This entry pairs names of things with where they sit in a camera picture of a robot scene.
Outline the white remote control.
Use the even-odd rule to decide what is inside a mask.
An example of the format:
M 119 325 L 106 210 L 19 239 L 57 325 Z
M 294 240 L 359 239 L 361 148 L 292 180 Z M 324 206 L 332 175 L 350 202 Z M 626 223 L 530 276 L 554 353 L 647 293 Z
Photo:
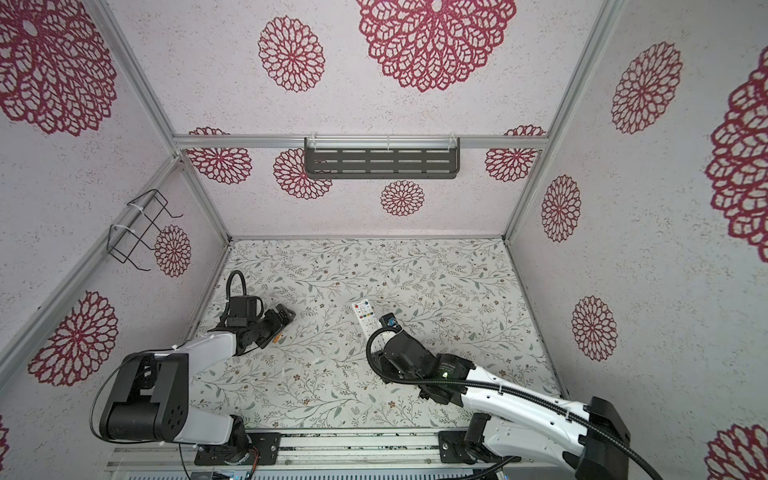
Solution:
M 353 316 L 353 334 L 362 349 L 365 349 L 369 338 L 382 327 L 379 316 L 370 300 L 363 298 L 349 304 Z

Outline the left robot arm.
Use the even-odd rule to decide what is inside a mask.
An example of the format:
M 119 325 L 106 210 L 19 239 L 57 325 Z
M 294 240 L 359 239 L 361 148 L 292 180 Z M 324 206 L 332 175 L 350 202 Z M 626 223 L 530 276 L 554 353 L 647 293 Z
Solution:
M 255 315 L 238 308 L 180 347 L 128 355 L 108 378 L 111 391 L 91 433 L 113 444 L 197 444 L 244 455 L 251 440 L 242 418 L 194 407 L 190 381 L 216 363 L 265 348 L 295 317 L 282 304 Z

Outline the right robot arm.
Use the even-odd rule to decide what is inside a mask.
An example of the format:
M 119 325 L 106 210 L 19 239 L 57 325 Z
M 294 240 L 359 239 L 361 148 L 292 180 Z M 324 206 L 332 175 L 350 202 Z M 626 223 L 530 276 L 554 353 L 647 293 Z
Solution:
M 528 458 L 572 473 L 576 479 L 626 479 L 635 463 L 650 478 L 660 473 L 631 447 L 631 434 L 616 407 L 594 397 L 588 403 L 556 399 L 518 386 L 453 354 L 433 354 L 403 329 L 374 350 L 372 371 L 386 383 L 412 385 L 421 398 L 453 404 L 472 415 L 465 444 L 500 470 Z

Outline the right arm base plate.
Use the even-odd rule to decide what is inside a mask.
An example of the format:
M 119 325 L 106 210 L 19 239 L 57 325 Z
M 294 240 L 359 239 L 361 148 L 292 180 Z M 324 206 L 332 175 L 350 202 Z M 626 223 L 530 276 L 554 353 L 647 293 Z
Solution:
M 502 457 L 491 452 L 479 441 L 468 440 L 466 430 L 443 430 L 437 434 L 440 461 L 443 464 L 495 464 Z

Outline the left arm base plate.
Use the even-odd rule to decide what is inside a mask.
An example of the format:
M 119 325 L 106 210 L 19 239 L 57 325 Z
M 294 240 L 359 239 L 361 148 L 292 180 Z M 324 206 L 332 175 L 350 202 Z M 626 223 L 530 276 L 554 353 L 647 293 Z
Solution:
M 195 466 L 272 466 L 277 462 L 280 433 L 246 433 L 224 445 L 203 445 L 197 450 Z

